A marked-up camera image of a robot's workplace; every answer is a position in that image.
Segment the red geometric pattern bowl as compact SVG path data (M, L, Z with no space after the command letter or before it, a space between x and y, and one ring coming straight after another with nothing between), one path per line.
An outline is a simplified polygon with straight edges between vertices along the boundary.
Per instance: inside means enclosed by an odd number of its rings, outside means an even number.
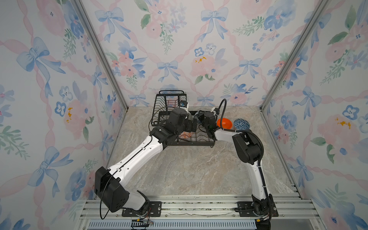
M179 138L181 139L190 139L193 135L193 132L183 132L180 134Z

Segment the orange plastic bowl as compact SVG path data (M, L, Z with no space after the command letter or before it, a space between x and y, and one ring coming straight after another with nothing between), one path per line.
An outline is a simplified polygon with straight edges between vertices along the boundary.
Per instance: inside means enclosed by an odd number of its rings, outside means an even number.
M229 119L223 118L217 120L217 126L224 129L232 129L233 123Z

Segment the black wire dish rack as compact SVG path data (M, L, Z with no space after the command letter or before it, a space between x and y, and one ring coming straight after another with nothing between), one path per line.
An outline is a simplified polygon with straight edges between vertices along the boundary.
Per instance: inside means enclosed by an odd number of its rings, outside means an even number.
M209 136L198 121L196 132L190 139L179 138L184 132L184 122L186 119L197 119L199 111L190 111L188 103L188 112L179 108L181 100L187 101L187 94L182 90L161 90L156 94L154 108L152 112L151 125L153 127L165 127L170 133L173 133L171 146L210 146L213 147L215 141Z

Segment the blue triangle pattern bowl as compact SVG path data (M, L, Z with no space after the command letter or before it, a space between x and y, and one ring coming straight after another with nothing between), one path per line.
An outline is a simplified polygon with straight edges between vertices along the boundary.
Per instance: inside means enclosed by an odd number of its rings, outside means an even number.
M250 123L242 118L238 118L234 121L233 126L236 130L248 130L250 129Z

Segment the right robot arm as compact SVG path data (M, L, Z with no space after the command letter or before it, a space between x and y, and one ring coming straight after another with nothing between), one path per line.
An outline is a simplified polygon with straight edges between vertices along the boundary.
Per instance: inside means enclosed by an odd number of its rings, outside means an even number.
M262 170L261 160L264 156L264 146L256 134L249 129L231 130L217 125L218 109L196 113L196 119L206 130L209 138L214 141L232 143L238 158L246 164L252 185L252 211L260 222L270 222L272 219L273 199L269 193Z

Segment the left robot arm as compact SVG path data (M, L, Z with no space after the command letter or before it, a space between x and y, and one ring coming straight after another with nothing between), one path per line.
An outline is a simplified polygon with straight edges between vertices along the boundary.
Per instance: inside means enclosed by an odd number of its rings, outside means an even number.
M128 156L109 168L100 167L95 173L94 185L100 204L105 204L112 213L126 208L144 215L148 211L149 199L140 191L127 191L124 186L151 158L174 143L184 131L191 131L194 124L189 118L186 102L181 101L170 112L168 120L154 127Z

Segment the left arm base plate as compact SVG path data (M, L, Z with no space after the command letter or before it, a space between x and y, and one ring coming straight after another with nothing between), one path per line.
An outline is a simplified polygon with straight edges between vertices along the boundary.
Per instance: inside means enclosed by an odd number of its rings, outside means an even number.
M161 201L149 201L148 204L145 204L142 207L142 209L138 211L128 208L122 209L123 217L135 217L135 218L160 217L161 213L162 213Z

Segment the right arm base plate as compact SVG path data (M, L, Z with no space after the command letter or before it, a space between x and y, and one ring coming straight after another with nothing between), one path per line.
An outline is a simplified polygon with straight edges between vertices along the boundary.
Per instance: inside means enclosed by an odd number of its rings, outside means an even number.
M269 211L271 211L272 217L279 216L278 209L273 201L271 201L271 206L267 201L263 204L251 201L239 201L234 210L238 212L241 217L263 218L269 215Z

